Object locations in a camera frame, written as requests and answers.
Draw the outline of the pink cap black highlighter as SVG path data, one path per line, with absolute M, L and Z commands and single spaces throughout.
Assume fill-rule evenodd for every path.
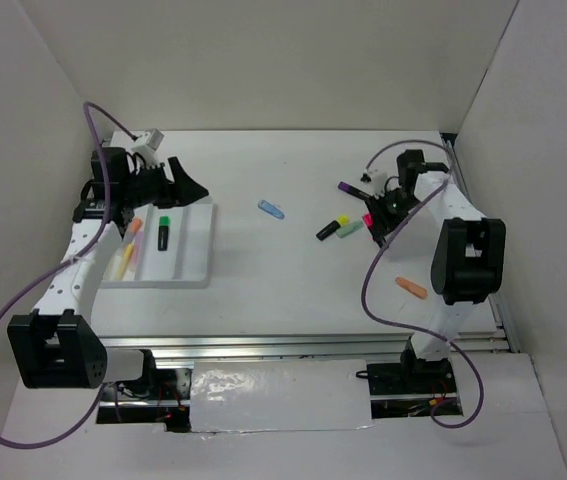
M 362 221 L 367 228 L 371 228 L 373 225 L 372 216 L 370 213 L 364 214 L 362 216 Z

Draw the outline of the green cap black highlighter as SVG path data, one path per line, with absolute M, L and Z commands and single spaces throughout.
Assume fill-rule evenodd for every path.
M 169 216 L 161 216 L 159 218 L 157 249 L 160 252 L 166 251 L 168 249 L 170 224 L 171 220 Z

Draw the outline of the purple cap black highlighter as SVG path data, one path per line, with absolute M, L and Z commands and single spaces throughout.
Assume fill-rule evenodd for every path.
M 352 185 L 350 185 L 349 183 L 343 182 L 341 181 L 338 184 L 338 189 L 354 198 L 357 198 L 359 200 L 366 200 L 370 197 L 370 195 Z

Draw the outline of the orange cap clear highlighter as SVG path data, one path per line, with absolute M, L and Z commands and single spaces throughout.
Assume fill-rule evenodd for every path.
M 136 234 L 141 229 L 142 225 L 143 225 L 143 220 L 138 217 L 134 217 L 130 222 L 127 231 L 123 237 L 123 242 L 126 244 L 131 243 L 134 240 Z

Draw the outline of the pink pastel highlighter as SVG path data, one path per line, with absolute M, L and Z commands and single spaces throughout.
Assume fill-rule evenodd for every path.
M 140 247 L 142 246 L 142 241 L 143 241 L 143 232 L 138 232 L 134 237 L 132 243 L 132 253 L 129 260 L 129 268 L 131 270 L 134 270 L 136 268 Z

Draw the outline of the yellow pastel highlighter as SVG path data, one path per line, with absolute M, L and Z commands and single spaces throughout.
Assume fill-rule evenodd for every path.
M 128 243 L 119 248 L 112 259 L 112 268 L 109 279 L 111 281 L 121 281 L 125 276 L 130 259 L 134 250 L 134 245 Z

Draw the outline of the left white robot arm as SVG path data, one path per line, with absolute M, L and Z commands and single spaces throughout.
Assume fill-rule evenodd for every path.
M 135 209 L 181 212 L 209 192 L 175 156 L 150 164 L 138 153 L 106 147 L 93 151 L 91 168 L 62 263 L 32 311 L 11 317 L 7 334 L 29 389 L 95 389 L 124 381 L 135 397 L 147 399 L 159 390 L 159 372 L 145 365 L 139 350 L 121 356 L 107 350 L 91 328 L 94 301 Z

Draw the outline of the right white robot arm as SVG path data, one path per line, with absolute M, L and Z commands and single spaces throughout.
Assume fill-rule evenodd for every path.
M 475 306 L 500 289 L 506 226 L 476 209 L 454 183 L 444 162 L 430 162 L 421 149 L 397 156 L 398 186 L 367 165 L 361 181 L 373 193 L 365 200 L 370 232 L 381 252 L 423 208 L 439 228 L 430 282 L 439 305 L 427 327 L 413 330 L 401 354 L 399 379 L 411 392 L 423 391 L 448 365 L 450 342 Z

